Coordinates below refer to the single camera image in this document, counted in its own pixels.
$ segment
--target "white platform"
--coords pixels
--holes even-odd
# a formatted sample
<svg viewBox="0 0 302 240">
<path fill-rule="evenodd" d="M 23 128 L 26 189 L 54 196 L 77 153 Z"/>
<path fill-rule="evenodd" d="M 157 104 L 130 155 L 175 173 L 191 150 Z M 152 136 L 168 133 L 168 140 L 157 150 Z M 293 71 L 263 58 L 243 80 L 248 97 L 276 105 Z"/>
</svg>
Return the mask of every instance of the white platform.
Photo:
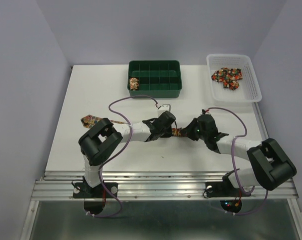
<svg viewBox="0 0 302 240">
<path fill-rule="evenodd" d="M 77 65 L 74 66 L 62 112 L 57 126 L 46 171 L 82 171 L 84 160 L 78 139 L 88 130 L 80 119 L 88 114 L 123 121 L 120 116 L 108 111 L 109 103 L 127 97 L 127 65 Z M 159 104 L 171 104 L 172 113 L 179 127 L 186 127 L 202 109 L 216 106 L 210 93 L 207 66 L 181 66 L 183 89 L 178 98 L 158 99 Z M 262 140 L 256 116 L 251 104 L 227 107 L 236 112 L 248 129 L 247 138 Z M 150 99 L 129 99 L 117 105 L 131 122 L 157 117 L 157 109 Z M 241 123 L 227 112 L 211 111 L 220 132 L 231 135 L 242 134 Z M 249 162 L 238 158 L 238 168 L 250 167 Z M 105 171 L 122 172 L 199 172 L 230 171 L 231 157 L 214 153 L 206 148 L 203 141 L 188 138 L 161 138 L 154 142 L 132 142 Z"/>
</svg>

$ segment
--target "white wall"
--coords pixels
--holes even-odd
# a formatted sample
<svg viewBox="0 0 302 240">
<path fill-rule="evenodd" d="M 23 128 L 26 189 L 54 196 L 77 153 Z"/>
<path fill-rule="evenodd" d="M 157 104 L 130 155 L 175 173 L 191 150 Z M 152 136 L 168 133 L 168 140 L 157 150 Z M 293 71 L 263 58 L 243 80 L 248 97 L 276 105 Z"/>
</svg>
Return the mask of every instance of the white wall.
<svg viewBox="0 0 302 240">
<path fill-rule="evenodd" d="M 302 0 L 288 0 L 253 60 L 271 137 L 297 167 L 302 208 Z"/>
<path fill-rule="evenodd" d="M 37 0 L 71 64 L 253 57 L 285 0 Z"/>
<path fill-rule="evenodd" d="M 34 0 L 0 0 L 0 240 L 19 239 L 70 75 Z"/>
</svg>

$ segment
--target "green compartment tray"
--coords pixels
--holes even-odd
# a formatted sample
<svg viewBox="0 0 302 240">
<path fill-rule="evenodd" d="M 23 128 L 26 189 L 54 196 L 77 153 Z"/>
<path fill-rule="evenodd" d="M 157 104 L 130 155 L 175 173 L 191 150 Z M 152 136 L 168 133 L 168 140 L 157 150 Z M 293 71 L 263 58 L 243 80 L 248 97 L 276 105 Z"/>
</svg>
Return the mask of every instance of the green compartment tray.
<svg viewBox="0 0 302 240">
<path fill-rule="evenodd" d="M 139 89 L 130 90 L 129 79 L 140 81 Z M 179 61 L 131 61 L 127 89 L 130 96 L 149 95 L 158 98 L 177 98 L 182 89 Z"/>
</svg>

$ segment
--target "white mesh basket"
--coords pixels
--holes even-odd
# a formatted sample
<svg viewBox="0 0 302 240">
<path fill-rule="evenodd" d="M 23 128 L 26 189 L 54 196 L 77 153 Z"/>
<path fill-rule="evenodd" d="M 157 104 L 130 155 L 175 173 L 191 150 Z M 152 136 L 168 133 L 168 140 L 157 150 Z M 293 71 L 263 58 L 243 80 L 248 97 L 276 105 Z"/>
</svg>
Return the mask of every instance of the white mesh basket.
<svg viewBox="0 0 302 240">
<path fill-rule="evenodd" d="M 206 57 L 212 97 L 223 103 L 247 103 L 261 101 L 262 95 L 253 69 L 251 59 L 237 54 L 210 54 Z M 212 81 L 211 76 L 220 68 L 238 68 L 242 71 L 243 79 L 239 80 L 239 88 L 230 90 L 223 88 L 220 82 Z"/>
</svg>

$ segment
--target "colorful fabric scrap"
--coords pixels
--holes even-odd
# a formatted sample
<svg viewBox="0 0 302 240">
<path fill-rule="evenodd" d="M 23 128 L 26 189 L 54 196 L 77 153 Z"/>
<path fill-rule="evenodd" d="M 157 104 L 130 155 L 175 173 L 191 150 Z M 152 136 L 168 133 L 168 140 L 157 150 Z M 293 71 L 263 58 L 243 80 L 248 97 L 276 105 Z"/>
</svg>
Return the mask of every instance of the colorful fabric scrap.
<svg viewBox="0 0 302 240">
<path fill-rule="evenodd" d="M 99 118 L 99 117 L 96 117 L 96 116 L 87 115 L 87 116 L 85 116 L 81 119 L 81 122 L 82 122 L 84 127 L 90 129 L 90 128 L 92 128 L 92 126 L 97 124 L 97 122 L 101 119 L 102 119 L 101 117 Z M 124 122 L 120 122 L 120 121 L 111 120 L 111 122 L 112 123 L 117 123 L 117 124 L 124 124 Z"/>
<path fill-rule="evenodd" d="M 130 83 L 130 90 L 137 91 L 139 89 L 140 81 L 136 77 L 130 78 L 129 83 Z"/>
<path fill-rule="evenodd" d="M 218 83 L 223 83 L 223 87 L 236 90 L 240 85 L 238 80 L 243 79 L 241 69 L 221 68 L 214 72 L 212 80 Z"/>
</svg>

